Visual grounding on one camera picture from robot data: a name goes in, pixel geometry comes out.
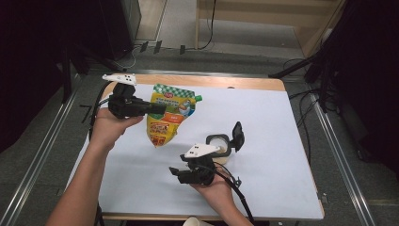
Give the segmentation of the black stand leg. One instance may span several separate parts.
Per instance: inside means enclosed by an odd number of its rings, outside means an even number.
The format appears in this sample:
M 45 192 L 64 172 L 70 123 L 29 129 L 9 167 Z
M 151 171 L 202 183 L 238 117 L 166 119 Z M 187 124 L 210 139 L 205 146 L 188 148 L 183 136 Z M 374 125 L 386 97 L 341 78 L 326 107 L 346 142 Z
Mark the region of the black stand leg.
M 301 68 L 304 68 L 305 66 L 313 63 L 313 61 L 317 58 L 317 55 L 314 54 L 312 56 L 309 56 L 307 58 L 302 59 L 301 61 L 297 62 L 296 64 L 290 66 L 289 68 L 283 69 L 281 72 L 278 73 L 273 73 L 269 74 L 269 78 L 276 78 L 276 79 L 281 79 L 282 77 L 293 73 Z

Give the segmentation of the glass jar with black collar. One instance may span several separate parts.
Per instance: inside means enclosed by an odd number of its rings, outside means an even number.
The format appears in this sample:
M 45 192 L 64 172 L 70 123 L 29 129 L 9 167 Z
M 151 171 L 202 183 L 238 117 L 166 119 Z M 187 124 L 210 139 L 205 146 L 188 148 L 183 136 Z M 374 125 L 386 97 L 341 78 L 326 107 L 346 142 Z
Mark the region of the glass jar with black collar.
M 206 138 L 206 143 L 218 148 L 218 151 L 211 153 L 211 157 L 216 163 L 225 165 L 231 154 L 229 137 L 224 134 L 210 135 Z

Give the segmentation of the light wooden frame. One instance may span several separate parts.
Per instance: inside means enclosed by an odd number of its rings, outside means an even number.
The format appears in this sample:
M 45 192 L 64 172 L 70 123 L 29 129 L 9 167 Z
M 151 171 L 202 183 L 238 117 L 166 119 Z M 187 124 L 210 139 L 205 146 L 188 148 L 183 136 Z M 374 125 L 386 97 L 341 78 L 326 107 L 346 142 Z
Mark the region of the light wooden frame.
M 317 50 L 329 28 L 341 17 L 348 0 L 197 0 L 195 48 L 200 19 L 214 18 L 255 24 L 289 25 L 305 57 Z

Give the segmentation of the yellow spout pouch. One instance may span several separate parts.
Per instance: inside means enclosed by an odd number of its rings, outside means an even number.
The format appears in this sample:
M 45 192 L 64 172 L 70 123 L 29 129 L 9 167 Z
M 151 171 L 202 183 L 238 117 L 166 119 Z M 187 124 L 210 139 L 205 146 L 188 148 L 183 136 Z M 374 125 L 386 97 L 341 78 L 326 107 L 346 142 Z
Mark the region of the yellow spout pouch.
M 195 112 L 196 103 L 201 101 L 202 96 L 196 95 L 193 90 L 156 84 L 151 102 L 165 105 L 166 110 L 147 116 L 147 135 L 151 143 L 155 147 L 169 143 L 177 135 L 181 123 Z

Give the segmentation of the white paper cup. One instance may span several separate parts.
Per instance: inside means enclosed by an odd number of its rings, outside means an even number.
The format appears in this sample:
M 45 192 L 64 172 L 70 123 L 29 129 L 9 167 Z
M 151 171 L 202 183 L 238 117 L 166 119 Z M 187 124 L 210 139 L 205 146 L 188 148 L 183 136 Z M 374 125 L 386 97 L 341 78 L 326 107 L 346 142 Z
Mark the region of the white paper cup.
M 213 224 L 207 223 L 195 217 L 188 218 L 183 226 L 214 226 Z

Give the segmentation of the black corner tape mark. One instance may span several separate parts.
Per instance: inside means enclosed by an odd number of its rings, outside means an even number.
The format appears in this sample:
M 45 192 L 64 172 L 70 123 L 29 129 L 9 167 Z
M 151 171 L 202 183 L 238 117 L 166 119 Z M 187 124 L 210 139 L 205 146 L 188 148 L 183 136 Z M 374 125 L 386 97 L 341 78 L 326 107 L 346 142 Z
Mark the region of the black corner tape mark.
M 79 107 L 85 109 L 85 115 L 84 115 L 83 119 L 81 120 L 81 122 L 84 123 L 88 118 L 88 115 L 92 109 L 92 106 L 91 105 L 79 105 Z

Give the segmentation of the person's right hand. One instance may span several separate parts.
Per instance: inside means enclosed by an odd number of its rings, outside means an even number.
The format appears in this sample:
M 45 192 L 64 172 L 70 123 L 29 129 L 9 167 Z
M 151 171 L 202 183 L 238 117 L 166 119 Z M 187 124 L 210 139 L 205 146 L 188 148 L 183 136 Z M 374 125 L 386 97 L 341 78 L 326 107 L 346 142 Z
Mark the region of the person's right hand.
M 208 186 L 195 185 L 191 186 L 199 192 L 199 194 L 208 202 L 208 204 L 217 212 L 231 210 L 236 207 L 231 186 L 226 182 L 229 174 L 222 168 L 217 168 L 217 174 L 212 183 Z

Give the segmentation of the black cabinet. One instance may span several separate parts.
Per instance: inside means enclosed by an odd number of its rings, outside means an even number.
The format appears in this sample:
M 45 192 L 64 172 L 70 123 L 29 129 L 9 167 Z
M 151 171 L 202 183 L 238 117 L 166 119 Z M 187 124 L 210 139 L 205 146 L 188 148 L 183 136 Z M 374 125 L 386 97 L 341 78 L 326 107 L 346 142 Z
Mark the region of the black cabinet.
M 105 25 L 107 56 L 120 59 L 133 50 L 141 22 L 138 0 L 99 0 Z

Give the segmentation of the metal floor rail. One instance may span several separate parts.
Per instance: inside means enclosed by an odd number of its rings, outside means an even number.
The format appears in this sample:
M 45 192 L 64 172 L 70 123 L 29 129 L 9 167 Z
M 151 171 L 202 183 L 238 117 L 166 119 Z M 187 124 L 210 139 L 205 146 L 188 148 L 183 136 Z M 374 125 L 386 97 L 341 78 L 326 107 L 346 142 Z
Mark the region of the metal floor rail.
M 332 123 L 329 120 L 328 114 L 322 110 L 318 102 L 318 96 L 316 94 L 312 94 L 311 99 L 315 101 L 315 112 L 327 137 L 328 145 L 330 147 L 330 150 L 332 151 L 339 172 L 343 178 L 343 182 L 345 184 L 350 200 L 356 210 L 360 224 L 362 226 L 376 226 L 375 219 L 360 189 L 357 179 L 346 159 L 342 145 L 337 138 Z
M 82 76 L 76 73 L 72 78 L 72 94 L 64 104 L 58 109 L 55 118 L 53 119 L 47 133 L 42 140 L 36 154 L 27 169 L 23 180 L 18 185 L 14 195 L 8 205 L 8 208 L 0 219 L 0 226 L 14 226 L 18 216 L 20 215 L 24 204 L 29 197 L 31 190 L 36 183 L 42 167 L 46 162 L 49 153 L 56 141 L 60 129 L 66 120 L 72 105 L 75 101 L 77 90 L 81 87 Z

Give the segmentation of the black curtain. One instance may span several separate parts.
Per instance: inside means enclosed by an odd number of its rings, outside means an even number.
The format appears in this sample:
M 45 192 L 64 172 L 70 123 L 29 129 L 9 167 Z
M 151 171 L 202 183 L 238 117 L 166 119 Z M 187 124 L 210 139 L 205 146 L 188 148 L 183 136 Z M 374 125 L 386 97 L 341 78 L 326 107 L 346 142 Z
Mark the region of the black curtain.
M 0 0 L 0 153 L 63 89 L 62 48 L 82 37 L 90 0 Z
M 399 174 L 399 0 L 346 0 L 305 79 L 332 84 L 366 157 Z

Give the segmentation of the black stand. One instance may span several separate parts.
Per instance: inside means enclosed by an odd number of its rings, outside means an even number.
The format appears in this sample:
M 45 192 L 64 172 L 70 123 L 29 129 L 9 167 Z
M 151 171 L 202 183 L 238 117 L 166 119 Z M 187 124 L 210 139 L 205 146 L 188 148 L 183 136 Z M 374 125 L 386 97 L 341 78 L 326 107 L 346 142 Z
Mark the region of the black stand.
M 65 103 L 72 96 L 72 78 L 71 78 L 71 66 L 73 66 L 78 73 L 88 74 L 89 65 L 86 57 L 92 58 L 101 65 L 105 66 L 111 72 L 121 72 L 122 68 L 118 67 L 115 63 L 110 62 L 104 57 L 96 55 L 93 51 L 87 47 L 77 44 L 70 43 L 65 44 L 62 48 L 62 78 L 63 78 L 63 100 Z

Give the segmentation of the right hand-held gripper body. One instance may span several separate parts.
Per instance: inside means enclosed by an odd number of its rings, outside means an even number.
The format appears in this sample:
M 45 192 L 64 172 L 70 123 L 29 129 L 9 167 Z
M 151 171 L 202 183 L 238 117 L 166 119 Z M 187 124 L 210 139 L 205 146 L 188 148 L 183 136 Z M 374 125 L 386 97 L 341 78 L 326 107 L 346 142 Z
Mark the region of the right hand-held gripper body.
M 178 180 L 181 184 L 208 186 L 215 177 L 215 164 L 211 153 L 218 151 L 216 146 L 195 144 L 184 156 L 189 159 L 188 169 L 180 170 Z

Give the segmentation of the person's left hand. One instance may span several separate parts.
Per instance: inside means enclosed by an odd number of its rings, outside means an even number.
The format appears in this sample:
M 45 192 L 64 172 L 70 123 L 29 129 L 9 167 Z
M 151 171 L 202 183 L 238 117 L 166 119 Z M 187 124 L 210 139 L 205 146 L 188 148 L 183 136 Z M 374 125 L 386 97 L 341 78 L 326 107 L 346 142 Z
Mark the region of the person's left hand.
M 106 107 L 101 108 L 95 118 L 88 148 L 102 153 L 109 152 L 127 128 L 142 120 L 142 116 L 118 119 Z

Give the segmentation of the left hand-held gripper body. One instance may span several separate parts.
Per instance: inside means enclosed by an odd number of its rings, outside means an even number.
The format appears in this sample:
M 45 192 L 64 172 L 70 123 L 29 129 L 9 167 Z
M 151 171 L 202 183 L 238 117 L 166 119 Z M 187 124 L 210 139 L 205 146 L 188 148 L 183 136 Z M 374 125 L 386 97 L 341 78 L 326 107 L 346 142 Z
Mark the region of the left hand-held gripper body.
M 103 80 L 116 82 L 109 96 L 108 109 L 118 119 L 144 116 L 149 109 L 149 103 L 135 97 L 136 76 L 134 74 L 105 74 Z

